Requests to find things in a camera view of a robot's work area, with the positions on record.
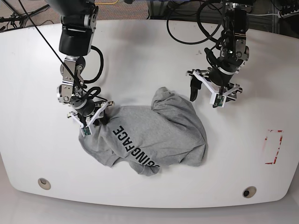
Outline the grey printed T-shirt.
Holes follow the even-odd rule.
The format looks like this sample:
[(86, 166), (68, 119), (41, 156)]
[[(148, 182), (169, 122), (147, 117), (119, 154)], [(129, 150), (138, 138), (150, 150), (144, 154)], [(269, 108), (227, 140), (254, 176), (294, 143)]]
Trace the grey printed T-shirt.
[(151, 106), (120, 106), (108, 117), (108, 123), (97, 126), (94, 134), (78, 138), (102, 165), (125, 161), (138, 174), (152, 176), (160, 167), (202, 163), (205, 129), (193, 105), (165, 87), (156, 91)]

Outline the red tape rectangle marking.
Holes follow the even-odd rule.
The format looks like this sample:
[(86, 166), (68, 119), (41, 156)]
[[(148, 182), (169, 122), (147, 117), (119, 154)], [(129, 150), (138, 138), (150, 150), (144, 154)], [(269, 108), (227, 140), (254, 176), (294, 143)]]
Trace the red tape rectangle marking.
[(283, 130), (267, 130), (263, 144), (263, 164), (276, 163), (283, 139)]

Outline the white power strip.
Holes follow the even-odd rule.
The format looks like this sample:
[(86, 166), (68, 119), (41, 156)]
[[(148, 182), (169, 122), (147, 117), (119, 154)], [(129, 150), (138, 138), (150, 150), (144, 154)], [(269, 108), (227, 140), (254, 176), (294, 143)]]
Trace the white power strip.
[(299, 6), (296, 4), (290, 5), (290, 6), (285, 6), (278, 13), (278, 17), (282, 18), (282, 19), (292, 17), (295, 15), (299, 15)]

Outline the grey metal frame leg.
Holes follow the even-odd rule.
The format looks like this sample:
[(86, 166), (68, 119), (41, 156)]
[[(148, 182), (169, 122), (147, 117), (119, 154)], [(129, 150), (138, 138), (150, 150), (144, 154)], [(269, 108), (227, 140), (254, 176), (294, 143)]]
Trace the grey metal frame leg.
[(165, 19), (169, 0), (147, 0), (150, 19)]

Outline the black tripod legs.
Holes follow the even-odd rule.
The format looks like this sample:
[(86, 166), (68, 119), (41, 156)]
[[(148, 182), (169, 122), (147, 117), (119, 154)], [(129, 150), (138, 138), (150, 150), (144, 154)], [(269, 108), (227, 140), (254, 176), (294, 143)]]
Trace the black tripod legs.
[[(25, 28), (25, 25), (29, 20), (27, 14), (19, 13), (7, 0), (1, 0), (0, 2), (12, 11), (12, 14), (8, 18), (5, 18), (3, 16), (0, 17), (0, 23), (6, 23), (6, 25), (0, 26), (0, 31), (6, 32), (14, 29)], [(50, 9), (50, 6), (47, 4), (34, 11), (28, 12), (28, 14), (30, 17), (33, 17), (47, 11), (48, 9)]]

